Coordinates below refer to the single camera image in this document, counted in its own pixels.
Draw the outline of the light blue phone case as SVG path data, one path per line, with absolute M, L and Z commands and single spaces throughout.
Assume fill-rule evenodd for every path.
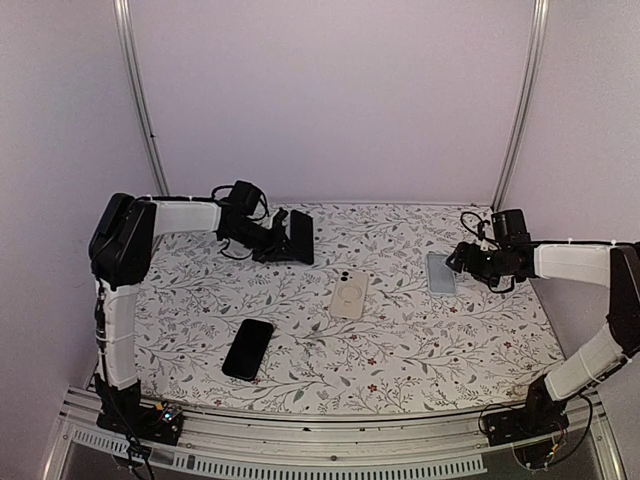
M 455 295 L 455 274 L 446 264 L 446 254 L 429 253 L 426 256 L 427 285 L 434 295 Z

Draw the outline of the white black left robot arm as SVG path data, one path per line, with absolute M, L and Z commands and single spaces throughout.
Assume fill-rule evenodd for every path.
M 225 186 L 227 196 L 134 197 L 114 194 L 89 245 L 96 281 L 96 339 L 99 377 L 115 390 L 138 382 L 134 361 L 134 310 L 156 238 L 167 234 L 213 232 L 220 240 L 249 249 L 260 263 L 313 260 L 313 223 L 299 211 L 266 212 L 270 223 L 255 218 L 267 205 L 255 185 L 238 180 Z

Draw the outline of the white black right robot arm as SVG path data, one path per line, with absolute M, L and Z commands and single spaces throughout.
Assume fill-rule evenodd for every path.
M 508 291 L 527 279 L 559 279 L 609 291 L 605 325 L 557 368 L 534 381 L 531 402 L 517 415 L 517 427 L 537 436 L 556 417 L 554 405 L 598 384 L 639 353 L 639 244 L 617 241 L 534 241 L 520 209 L 481 219 L 471 230 L 474 243 L 459 243 L 445 261 L 497 291 L 507 277 Z

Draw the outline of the left arm base with board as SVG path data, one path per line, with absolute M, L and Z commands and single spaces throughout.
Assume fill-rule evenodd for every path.
M 166 401 L 155 406 L 105 403 L 97 419 L 101 429 L 132 439 L 176 446 L 184 423 L 182 409 Z

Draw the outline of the right arm base with board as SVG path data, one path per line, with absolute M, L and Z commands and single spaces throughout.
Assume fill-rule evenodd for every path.
M 516 461 L 529 470 L 551 466 L 568 427 L 569 419 L 563 410 L 534 419 L 525 407 L 504 404 L 485 407 L 478 418 L 478 429 L 489 445 L 511 445 Z

